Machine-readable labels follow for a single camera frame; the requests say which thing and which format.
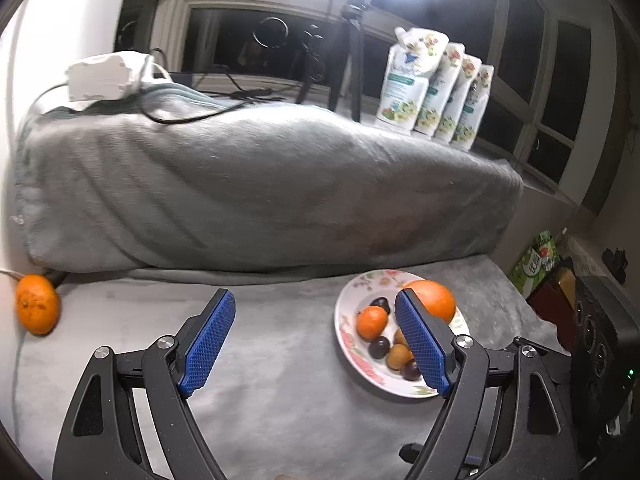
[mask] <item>green packaging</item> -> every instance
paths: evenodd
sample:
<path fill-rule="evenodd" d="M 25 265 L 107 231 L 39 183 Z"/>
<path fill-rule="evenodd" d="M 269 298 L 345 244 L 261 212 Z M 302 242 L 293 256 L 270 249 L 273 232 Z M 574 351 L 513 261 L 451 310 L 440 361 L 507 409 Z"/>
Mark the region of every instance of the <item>green packaging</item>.
<path fill-rule="evenodd" d="M 542 231 L 524 252 L 509 274 L 509 280 L 519 293 L 528 298 L 546 274 L 560 262 L 556 242 L 549 231 Z"/>

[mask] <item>dark window glass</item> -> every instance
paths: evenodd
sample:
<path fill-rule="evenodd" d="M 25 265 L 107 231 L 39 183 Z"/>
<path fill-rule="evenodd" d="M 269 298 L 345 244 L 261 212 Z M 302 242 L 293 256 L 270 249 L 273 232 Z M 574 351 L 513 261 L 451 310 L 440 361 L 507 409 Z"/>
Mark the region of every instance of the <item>dark window glass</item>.
<path fill-rule="evenodd" d="M 497 0 L 372 0 L 380 9 L 439 30 L 449 41 L 464 43 L 466 52 L 486 60 L 494 30 Z"/>
<path fill-rule="evenodd" d="M 260 10 L 192 9 L 182 69 L 205 73 L 212 65 L 222 64 L 232 73 L 301 80 L 305 69 L 302 41 L 311 25 L 317 25 L 316 33 L 322 36 L 333 28 L 320 21 Z"/>
<path fill-rule="evenodd" d="M 498 75 L 527 103 L 538 72 L 545 11 L 536 0 L 509 0 Z"/>
<path fill-rule="evenodd" d="M 522 129 L 522 121 L 511 115 L 493 99 L 486 106 L 478 136 L 513 153 Z"/>
<path fill-rule="evenodd" d="M 372 36 L 364 37 L 364 70 L 362 73 L 362 93 L 364 95 L 376 99 L 380 98 L 390 47 L 391 44 L 386 41 Z"/>
<path fill-rule="evenodd" d="M 148 52 L 158 0 L 123 0 L 113 49 Z"/>
<path fill-rule="evenodd" d="M 543 132 L 538 132 L 527 162 L 557 184 L 570 155 L 571 148 Z"/>
<path fill-rule="evenodd" d="M 559 22 L 556 64 L 542 122 L 571 140 L 578 133 L 590 67 L 591 30 Z"/>

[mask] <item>white pouch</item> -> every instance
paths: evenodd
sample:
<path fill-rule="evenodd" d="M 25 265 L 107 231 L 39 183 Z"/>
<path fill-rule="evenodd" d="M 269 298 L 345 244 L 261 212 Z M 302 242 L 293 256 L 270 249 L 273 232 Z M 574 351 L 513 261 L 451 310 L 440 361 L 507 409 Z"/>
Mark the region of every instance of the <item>white pouch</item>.
<path fill-rule="evenodd" d="M 396 28 L 398 43 L 389 50 L 377 123 L 410 133 L 449 38 L 424 28 Z"/>
<path fill-rule="evenodd" d="M 447 100 L 447 104 L 442 112 L 440 124 L 438 124 L 436 129 L 434 136 L 436 140 L 446 144 L 451 142 L 453 133 L 456 130 L 456 125 L 460 120 L 462 107 L 465 105 L 466 95 L 469 92 L 471 83 L 473 83 L 478 76 L 480 65 L 482 65 L 482 60 L 477 57 L 465 55 L 462 58 L 460 74 L 458 74 L 458 79 L 455 85 L 453 85 L 449 100 Z"/>
<path fill-rule="evenodd" d="M 436 132 L 440 123 L 440 115 L 447 105 L 449 95 L 460 75 L 464 53 L 465 46 L 462 43 L 449 43 L 440 58 L 436 73 L 429 81 L 427 95 L 422 102 L 418 120 L 415 123 L 415 130 L 429 138 L 433 137 Z"/>
<path fill-rule="evenodd" d="M 451 139 L 452 147 L 468 152 L 474 140 L 476 140 L 478 128 L 482 122 L 486 105 L 489 102 L 491 81 L 493 78 L 494 67 L 491 65 L 482 65 L 474 87 L 466 96 L 460 121 L 458 122 L 458 126 L 456 126 L 453 139 Z"/>

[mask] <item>gray blanket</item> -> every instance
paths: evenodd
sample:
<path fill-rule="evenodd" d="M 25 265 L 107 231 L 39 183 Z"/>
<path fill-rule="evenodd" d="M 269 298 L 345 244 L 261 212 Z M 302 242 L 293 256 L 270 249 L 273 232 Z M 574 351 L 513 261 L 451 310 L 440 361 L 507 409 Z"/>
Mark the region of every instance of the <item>gray blanket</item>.
<path fill-rule="evenodd" d="M 523 335 L 559 349 L 556 329 L 539 320 L 486 256 L 407 269 L 449 287 L 471 335 L 488 348 Z M 27 335 L 17 381 L 20 450 L 49 479 L 58 434 L 94 349 L 146 348 L 199 313 L 216 286 L 74 276 L 60 286 L 60 325 Z M 230 480 L 390 480 L 409 465 L 407 442 L 424 441 L 442 406 L 376 389 L 342 357 L 334 304 L 351 276 L 277 285 L 232 286 L 236 320 L 209 381 L 190 406 Z M 170 477 L 143 392 L 136 397 L 150 459 Z M 486 434 L 492 407 L 480 424 Z"/>
<path fill-rule="evenodd" d="M 490 251 L 522 190 L 509 166 L 313 106 L 172 126 L 137 106 L 58 108 L 21 133 L 18 217 L 36 264 L 306 276 L 423 264 Z M 164 118 L 219 106 L 175 84 L 145 99 Z"/>

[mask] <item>white plate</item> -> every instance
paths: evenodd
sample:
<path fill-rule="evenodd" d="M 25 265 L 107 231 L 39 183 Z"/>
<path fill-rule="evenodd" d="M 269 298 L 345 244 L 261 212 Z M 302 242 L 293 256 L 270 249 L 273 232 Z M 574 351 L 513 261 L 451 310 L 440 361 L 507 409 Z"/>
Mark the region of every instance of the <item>white plate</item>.
<path fill-rule="evenodd" d="M 422 378 L 418 381 L 406 381 L 400 374 L 390 370 L 384 359 L 372 358 L 367 350 L 369 344 L 355 330 L 355 319 L 356 313 L 367 308 L 371 301 L 384 296 L 391 307 L 391 314 L 382 335 L 393 344 L 394 333 L 398 328 L 394 316 L 396 294 L 406 283 L 423 279 L 402 270 L 370 270 L 347 283 L 335 302 L 335 333 L 340 348 L 351 365 L 371 384 L 390 394 L 412 399 L 433 397 L 438 393 L 428 387 Z M 469 334 L 465 318 L 458 307 L 449 327 L 455 335 Z"/>

